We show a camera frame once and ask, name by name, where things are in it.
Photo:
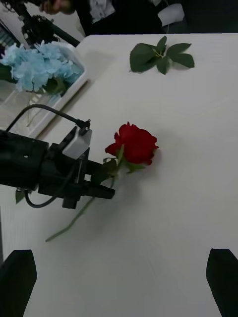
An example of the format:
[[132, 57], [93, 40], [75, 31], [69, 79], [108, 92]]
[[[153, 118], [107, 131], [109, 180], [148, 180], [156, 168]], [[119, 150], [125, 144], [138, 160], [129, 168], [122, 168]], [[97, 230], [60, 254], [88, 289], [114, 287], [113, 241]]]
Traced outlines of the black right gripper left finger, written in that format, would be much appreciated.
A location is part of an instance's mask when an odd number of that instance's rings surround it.
[[32, 251], [14, 250], [0, 266], [0, 316], [24, 316], [36, 280]]

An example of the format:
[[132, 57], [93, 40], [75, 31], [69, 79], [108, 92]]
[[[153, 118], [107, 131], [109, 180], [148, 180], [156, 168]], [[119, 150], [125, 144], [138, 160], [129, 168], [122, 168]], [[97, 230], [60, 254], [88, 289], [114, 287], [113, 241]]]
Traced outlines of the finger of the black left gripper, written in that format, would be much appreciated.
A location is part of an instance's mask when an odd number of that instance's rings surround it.
[[95, 173], [97, 173], [98, 170], [100, 170], [102, 168], [102, 166], [103, 165], [101, 163], [88, 160], [86, 163], [85, 174], [94, 175]]
[[81, 188], [81, 195], [101, 199], [112, 199], [115, 195], [115, 190], [101, 184], [85, 182]]

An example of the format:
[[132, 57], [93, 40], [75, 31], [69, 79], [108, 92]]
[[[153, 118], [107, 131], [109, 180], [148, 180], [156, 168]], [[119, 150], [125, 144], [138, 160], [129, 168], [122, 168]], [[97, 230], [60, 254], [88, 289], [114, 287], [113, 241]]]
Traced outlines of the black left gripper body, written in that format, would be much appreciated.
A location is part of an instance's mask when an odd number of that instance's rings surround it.
[[50, 146], [47, 142], [38, 142], [38, 147], [42, 155], [38, 193], [51, 197], [39, 204], [38, 208], [46, 207], [61, 198], [63, 208], [75, 209], [81, 197], [89, 150], [85, 150], [78, 159], [73, 159], [62, 154], [57, 144]]

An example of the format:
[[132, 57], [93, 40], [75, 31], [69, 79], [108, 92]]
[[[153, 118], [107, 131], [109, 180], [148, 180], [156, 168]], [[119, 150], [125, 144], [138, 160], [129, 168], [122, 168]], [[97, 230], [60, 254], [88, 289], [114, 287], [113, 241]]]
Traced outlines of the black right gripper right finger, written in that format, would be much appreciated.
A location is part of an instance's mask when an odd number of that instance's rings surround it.
[[206, 279], [223, 317], [238, 317], [238, 260], [229, 249], [211, 249]]

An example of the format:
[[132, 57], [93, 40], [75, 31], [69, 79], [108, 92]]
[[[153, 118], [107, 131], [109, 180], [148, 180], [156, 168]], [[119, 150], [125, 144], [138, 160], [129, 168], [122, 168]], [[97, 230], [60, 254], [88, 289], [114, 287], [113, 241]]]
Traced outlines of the person's hand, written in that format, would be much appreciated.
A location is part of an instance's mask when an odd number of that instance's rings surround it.
[[58, 13], [71, 15], [75, 12], [71, 0], [45, 0], [40, 5], [39, 10], [49, 15]]

